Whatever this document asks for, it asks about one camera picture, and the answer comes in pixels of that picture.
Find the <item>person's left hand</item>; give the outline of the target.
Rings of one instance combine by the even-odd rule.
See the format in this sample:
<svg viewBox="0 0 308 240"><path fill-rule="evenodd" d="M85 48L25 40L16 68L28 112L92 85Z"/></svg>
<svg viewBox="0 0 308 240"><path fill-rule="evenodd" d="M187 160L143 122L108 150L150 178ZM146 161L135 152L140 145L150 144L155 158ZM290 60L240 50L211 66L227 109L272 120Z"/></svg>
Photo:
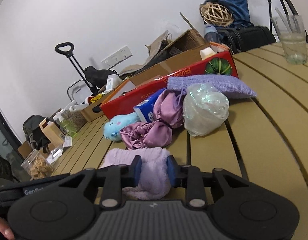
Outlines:
<svg viewBox="0 0 308 240"><path fill-rule="evenodd" d="M15 240L15 236L9 224L3 218L0 218L0 233L2 233L2 235L8 240Z"/></svg>

